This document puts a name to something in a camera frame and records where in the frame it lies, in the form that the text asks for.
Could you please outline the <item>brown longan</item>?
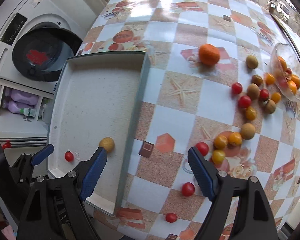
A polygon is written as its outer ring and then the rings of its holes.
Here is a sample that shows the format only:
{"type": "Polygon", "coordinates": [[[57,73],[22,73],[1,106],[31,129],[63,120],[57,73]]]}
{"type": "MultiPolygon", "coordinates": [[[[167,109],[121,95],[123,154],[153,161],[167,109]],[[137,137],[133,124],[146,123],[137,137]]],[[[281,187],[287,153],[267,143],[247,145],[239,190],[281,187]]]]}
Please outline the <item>brown longan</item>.
{"type": "Polygon", "coordinates": [[[111,137],[105,137],[99,142],[98,146],[104,148],[107,153],[111,153],[115,148],[115,142],[111,137]]]}

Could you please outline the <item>red cherry tomato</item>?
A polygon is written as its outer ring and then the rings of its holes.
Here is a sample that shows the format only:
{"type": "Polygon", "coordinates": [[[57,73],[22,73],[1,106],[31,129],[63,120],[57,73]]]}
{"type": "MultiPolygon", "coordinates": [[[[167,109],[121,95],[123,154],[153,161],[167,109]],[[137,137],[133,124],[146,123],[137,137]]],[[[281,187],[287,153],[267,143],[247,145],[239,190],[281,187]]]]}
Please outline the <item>red cherry tomato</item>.
{"type": "Polygon", "coordinates": [[[183,196],[190,197],[195,193],[195,187],[191,182],[187,182],[182,186],[181,192],[183,196]]]}

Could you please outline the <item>red tomato with stem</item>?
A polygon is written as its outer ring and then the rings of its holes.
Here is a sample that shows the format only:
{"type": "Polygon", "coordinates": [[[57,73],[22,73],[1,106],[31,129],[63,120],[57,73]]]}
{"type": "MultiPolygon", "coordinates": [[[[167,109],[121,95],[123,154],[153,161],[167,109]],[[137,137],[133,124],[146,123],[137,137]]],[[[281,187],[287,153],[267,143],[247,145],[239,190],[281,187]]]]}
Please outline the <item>red tomato with stem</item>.
{"type": "Polygon", "coordinates": [[[68,151],[65,152],[64,158],[69,163],[71,163],[71,162],[74,161],[74,155],[73,155],[73,153],[70,150],[68,150],[68,151]]]}

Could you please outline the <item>purple detergent bottle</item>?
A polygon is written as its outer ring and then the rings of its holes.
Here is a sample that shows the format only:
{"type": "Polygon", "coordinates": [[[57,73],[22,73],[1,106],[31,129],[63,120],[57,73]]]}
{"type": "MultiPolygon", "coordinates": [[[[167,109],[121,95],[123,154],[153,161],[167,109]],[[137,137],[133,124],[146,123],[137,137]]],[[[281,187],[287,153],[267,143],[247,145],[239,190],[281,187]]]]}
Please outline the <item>purple detergent bottle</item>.
{"type": "Polygon", "coordinates": [[[24,103],[30,106],[35,106],[39,99],[37,95],[8,87],[5,89],[4,95],[10,97],[15,102],[24,103]]]}

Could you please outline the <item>white shallow tray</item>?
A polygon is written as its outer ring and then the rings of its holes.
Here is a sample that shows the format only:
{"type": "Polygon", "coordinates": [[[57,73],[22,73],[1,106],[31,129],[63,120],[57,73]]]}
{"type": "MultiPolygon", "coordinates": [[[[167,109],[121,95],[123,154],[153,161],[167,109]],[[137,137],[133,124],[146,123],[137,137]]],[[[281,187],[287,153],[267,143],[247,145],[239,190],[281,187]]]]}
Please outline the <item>white shallow tray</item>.
{"type": "Polygon", "coordinates": [[[122,202],[130,155],[150,69],[143,51],[106,51],[69,58],[55,93],[48,143],[48,173],[61,178],[91,158],[99,142],[111,137],[96,187],[87,203],[113,215],[122,202]],[[65,160],[70,150],[74,161],[65,160]]]}

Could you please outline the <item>white washing machine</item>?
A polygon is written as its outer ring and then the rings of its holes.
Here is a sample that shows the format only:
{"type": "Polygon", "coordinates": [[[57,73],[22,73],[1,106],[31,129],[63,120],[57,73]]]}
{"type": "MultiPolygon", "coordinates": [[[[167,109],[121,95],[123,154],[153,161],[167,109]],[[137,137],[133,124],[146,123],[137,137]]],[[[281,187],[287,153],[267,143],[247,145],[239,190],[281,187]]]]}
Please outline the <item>white washing machine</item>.
{"type": "Polygon", "coordinates": [[[4,0],[0,6],[0,78],[54,94],[66,60],[86,30],[51,0],[4,0]]]}

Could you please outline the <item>clear glass fruit bowl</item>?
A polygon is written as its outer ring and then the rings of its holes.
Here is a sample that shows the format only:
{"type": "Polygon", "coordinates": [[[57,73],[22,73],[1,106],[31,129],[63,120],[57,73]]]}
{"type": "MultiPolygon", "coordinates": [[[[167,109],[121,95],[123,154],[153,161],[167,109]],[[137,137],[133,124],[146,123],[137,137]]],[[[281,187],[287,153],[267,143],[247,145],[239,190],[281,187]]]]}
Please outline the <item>clear glass fruit bowl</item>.
{"type": "Polygon", "coordinates": [[[270,57],[275,85],[290,101],[300,102],[300,59],[289,44],[278,43],[270,57]]]}

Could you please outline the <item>large orange mandarin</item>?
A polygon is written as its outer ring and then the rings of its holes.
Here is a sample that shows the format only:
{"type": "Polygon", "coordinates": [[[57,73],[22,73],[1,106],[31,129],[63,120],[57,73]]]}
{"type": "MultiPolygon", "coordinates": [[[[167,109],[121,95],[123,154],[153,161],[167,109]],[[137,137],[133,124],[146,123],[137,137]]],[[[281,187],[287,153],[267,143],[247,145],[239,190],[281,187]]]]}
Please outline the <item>large orange mandarin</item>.
{"type": "Polygon", "coordinates": [[[211,44],[203,44],[198,50],[201,63],[207,66],[215,65],[220,59],[219,49],[211,44]]]}

